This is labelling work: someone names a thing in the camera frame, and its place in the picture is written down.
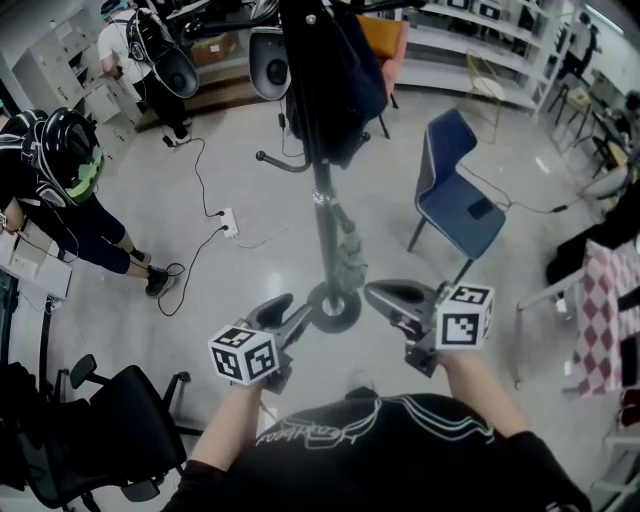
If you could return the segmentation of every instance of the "electrical outlet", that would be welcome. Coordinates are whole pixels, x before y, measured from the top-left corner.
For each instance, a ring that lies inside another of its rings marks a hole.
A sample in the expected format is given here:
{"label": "electrical outlet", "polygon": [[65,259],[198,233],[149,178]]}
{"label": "electrical outlet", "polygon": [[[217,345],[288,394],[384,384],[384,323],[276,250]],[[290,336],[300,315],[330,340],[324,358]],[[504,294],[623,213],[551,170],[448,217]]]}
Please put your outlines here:
{"label": "electrical outlet", "polygon": [[238,236],[238,225],[236,224],[236,218],[233,216],[233,210],[231,208],[225,208],[222,211],[224,215],[220,215],[220,224],[229,228],[224,231],[225,238]]}

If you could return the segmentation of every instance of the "orange chair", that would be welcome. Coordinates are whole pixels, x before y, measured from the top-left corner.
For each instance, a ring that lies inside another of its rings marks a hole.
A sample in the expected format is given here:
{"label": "orange chair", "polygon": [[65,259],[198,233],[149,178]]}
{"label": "orange chair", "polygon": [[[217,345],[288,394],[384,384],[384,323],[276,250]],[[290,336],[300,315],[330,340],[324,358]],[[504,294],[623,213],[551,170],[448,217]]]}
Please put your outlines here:
{"label": "orange chair", "polygon": [[[406,21],[371,18],[369,16],[358,16],[358,19],[373,53],[380,62],[387,89],[387,99],[391,101],[393,108],[398,108],[398,103],[393,96],[393,90],[404,65],[404,56],[407,53],[409,23]],[[378,119],[380,119],[384,136],[390,139],[391,137],[382,115]]]}

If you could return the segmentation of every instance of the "black shoe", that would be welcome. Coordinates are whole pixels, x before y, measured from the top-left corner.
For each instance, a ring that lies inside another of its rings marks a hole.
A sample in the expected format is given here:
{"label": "black shoe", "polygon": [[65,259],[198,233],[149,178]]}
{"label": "black shoe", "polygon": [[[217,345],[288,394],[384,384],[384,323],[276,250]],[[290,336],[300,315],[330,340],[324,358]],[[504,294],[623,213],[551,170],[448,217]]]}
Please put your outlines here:
{"label": "black shoe", "polygon": [[173,286],[175,277],[169,272],[157,267],[149,266],[149,277],[147,278],[147,295],[154,299],[159,299]]}

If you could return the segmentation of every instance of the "checkered fabric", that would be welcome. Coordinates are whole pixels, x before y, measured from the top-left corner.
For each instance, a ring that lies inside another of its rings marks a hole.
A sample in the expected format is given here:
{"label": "checkered fabric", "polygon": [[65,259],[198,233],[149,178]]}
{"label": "checkered fabric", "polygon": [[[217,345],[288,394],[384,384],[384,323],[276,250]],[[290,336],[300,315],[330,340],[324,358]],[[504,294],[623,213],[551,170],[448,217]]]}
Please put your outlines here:
{"label": "checkered fabric", "polygon": [[580,395],[622,388],[620,342],[640,332],[640,308],[621,313],[618,298],[640,285],[640,258],[624,246],[612,251],[587,242],[585,276],[578,284],[578,328],[572,374]]}

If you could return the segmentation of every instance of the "metal chair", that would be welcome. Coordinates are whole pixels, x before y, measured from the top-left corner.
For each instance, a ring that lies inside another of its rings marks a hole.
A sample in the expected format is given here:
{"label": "metal chair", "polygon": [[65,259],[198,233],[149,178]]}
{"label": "metal chair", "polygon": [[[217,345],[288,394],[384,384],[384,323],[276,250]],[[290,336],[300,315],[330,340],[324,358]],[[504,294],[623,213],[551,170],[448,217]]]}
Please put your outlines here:
{"label": "metal chair", "polygon": [[431,121],[424,137],[415,194],[422,219],[407,250],[411,252],[428,221],[468,258],[454,283],[484,254],[506,219],[504,212],[456,172],[458,162],[477,144],[456,109]]}
{"label": "metal chair", "polygon": [[487,144],[495,144],[498,137],[498,126],[500,125],[500,112],[502,110],[502,104],[506,101],[504,88],[502,87],[502,85],[500,85],[498,81],[498,75],[493,70],[491,65],[474,50],[467,50],[467,71],[469,72],[471,90],[458,104],[458,108],[461,109],[460,106],[468,101],[474,94],[495,101],[495,119],[487,119],[484,115],[479,115],[481,119],[483,119],[493,127],[493,139],[483,142],[486,142]]}

